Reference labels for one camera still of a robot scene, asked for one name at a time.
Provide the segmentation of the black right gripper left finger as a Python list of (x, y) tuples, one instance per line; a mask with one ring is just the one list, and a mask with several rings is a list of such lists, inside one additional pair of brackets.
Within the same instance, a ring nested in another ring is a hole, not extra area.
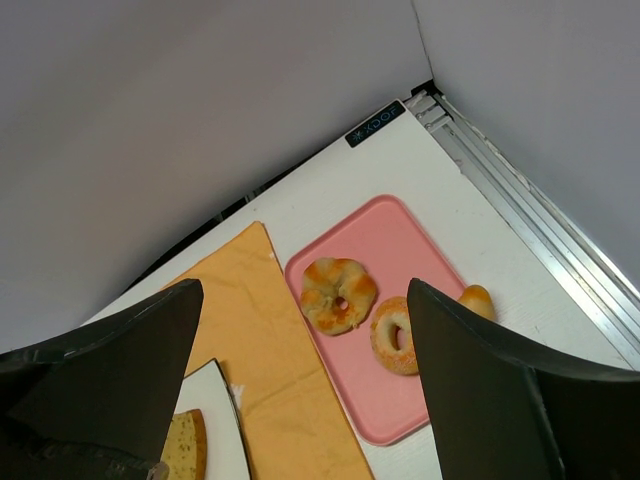
[(204, 299), (187, 279), (1, 356), (4, 479), (147, 479), (161, 453)]

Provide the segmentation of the twisted glazed bun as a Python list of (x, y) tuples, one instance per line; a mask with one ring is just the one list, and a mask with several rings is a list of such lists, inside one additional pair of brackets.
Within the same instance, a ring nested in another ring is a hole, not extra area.
[(315, 330), (336, 336), (366, 319), (377, 293), (376, 282), (361, 263), (323, 257), (304, 270), (300, 307)]

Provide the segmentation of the seeded bread slice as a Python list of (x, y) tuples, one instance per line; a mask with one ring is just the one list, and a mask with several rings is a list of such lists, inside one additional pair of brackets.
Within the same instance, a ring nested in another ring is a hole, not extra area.
[(202, 411), (174, 414), (161, 455), (169, 480), (204, 480), (207, 466), (207, 435)]

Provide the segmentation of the striped croissant roll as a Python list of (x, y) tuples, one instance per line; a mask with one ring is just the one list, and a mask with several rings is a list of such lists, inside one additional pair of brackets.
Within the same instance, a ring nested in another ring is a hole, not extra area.
[(479, 316), (495, 322), (496, 312), (489, 292), (481, 285), (469, 285), (464, 289), (458, 302)]

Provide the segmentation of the aluminium table rail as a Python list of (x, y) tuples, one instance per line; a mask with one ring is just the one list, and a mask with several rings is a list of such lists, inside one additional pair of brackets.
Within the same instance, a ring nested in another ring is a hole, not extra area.
[(639, 290), (433, 81), (407, 108), (611, 345), (639, 368)]

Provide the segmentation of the sugared ring donut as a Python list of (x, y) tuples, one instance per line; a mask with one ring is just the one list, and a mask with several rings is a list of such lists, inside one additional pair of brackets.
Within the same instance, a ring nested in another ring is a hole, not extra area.
[(418, 374), (407, 300), (402, 296), (383, 301), (374, 313), (370, 342), (376, 360), (391, 373)]

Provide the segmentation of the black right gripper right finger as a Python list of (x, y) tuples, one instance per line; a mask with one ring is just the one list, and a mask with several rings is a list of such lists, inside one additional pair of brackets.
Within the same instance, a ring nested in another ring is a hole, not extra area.
[(446, 479), (635, 479), (639, 375), (549, 348), (413, 279), (419, 376)]

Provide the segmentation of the white square plate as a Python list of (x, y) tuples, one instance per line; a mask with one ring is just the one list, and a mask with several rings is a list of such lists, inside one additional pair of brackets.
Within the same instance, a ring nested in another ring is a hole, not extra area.
[(220, 363), (213, 359), (187, 376), (175, 412), (199, 409), (207, 436), (207, 480), (252, 478), (249, 454), (233, 391)]

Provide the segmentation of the black logo sticker right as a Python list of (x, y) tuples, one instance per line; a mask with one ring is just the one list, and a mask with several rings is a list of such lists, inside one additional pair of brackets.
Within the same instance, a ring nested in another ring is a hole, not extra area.
[(404, 104), (394, 100), (380, 111), (364, 120), (357, 127), (345, 135), (345, 141), (351, 148), (356, 148), (362, 142), (376, 134), (388, 124), (406, 112)]

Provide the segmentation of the pink tray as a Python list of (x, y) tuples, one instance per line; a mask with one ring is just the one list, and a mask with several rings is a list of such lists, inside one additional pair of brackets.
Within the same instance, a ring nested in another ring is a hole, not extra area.
[[(356, 209), (286, 264), (284, 277), (294, 296), (303, 288), (303, 272), (321, 257), (361, 263), (377, 285), (376, 301), (404, 296), (419, 278), (449, 297), (466, 285), (405, 204), (379, 195)], [(396, 375), (375, 358), (370, 324), (338, 335), (312, 330), (314, 346), (354, 429), (366, 442), (390, 445), (428, 421), (419, 376)]]

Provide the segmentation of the orange placemat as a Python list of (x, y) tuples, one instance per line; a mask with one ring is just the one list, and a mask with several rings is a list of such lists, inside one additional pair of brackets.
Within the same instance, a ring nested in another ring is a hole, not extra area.
[(257, 479), (369, 479), (371, 470), (254, 222), (182, 275), (204, 300), (187, 370), (217, 359), (239, 407)]

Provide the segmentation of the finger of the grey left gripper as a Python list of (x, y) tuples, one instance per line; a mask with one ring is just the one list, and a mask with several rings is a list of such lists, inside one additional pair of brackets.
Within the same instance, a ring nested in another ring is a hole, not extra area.
[(165, 462), (160, 461), (149, 470), (147, 480), (167, 480), (169, 474), (169, 466)]

